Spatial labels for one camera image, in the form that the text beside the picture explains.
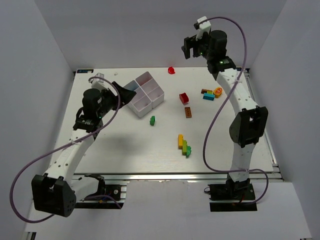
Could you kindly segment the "red round lego piece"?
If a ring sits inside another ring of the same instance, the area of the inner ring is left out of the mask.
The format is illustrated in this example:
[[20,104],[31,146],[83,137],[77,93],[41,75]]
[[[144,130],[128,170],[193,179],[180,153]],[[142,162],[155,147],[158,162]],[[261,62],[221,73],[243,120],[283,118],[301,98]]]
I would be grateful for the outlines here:
[[169,73],[170,75],[173,75],[173,74],[176,73],[175,69],[174,69],[172,66],[170,66],[170,67],[167,69],[167,71],[168,71],[168,73]]

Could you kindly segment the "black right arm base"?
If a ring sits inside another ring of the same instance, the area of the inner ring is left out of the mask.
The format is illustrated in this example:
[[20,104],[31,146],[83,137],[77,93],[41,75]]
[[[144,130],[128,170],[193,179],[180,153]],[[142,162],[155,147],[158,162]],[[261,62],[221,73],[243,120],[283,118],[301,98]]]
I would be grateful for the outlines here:
[[204,188],[204,193],[209,196],[211,212],[256,212],[256,199],[253,185],[241,190],[239,193],[230,193],[225,184],[209,184]]

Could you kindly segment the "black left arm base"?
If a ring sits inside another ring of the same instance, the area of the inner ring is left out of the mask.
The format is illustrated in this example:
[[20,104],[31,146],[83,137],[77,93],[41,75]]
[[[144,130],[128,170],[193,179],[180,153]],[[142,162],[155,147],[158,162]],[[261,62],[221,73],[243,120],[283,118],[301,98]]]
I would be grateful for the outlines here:
[[76,209],[120,210],[124,206],[127,186],[108,181],[99,174],[86,174],[71,181],[76,195]]

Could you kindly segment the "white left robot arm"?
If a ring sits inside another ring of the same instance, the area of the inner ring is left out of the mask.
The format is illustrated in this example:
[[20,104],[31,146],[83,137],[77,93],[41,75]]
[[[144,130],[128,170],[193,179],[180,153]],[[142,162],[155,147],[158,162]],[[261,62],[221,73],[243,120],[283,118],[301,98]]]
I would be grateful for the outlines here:
[[31,181],[34,208],[37,211],[68,217],[76,203],[85,199],[104,198],[105,179],[99,174],[87,174],[73,181],[75,170],[88,148],[96,140],[103,127],[103,117],[111,110],[127,105],[136,92],[112,82],[113,93],[100,81],[93,80],[91,88],[83,93],[82,107],[76,113],[75,124],[60,156],[43,175],[35,175]]

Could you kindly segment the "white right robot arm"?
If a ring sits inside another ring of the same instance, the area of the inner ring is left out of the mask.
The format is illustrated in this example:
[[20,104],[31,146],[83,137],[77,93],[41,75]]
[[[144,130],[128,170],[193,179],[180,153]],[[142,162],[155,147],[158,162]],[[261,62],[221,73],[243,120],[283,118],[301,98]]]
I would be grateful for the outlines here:
[[260,107],[245,89],[240,72],[233,60],[227,56],[227,34],[222,30],[209,30],[202,34],[186,37],[183,41],[184,57],[204,57],[213,78],[225,91],[235,118],[229,127],[233,141],[231,168],[227,174],[230,184],[243,188],[250,182],[249,168],[253,150],[263,136],[268,110]]

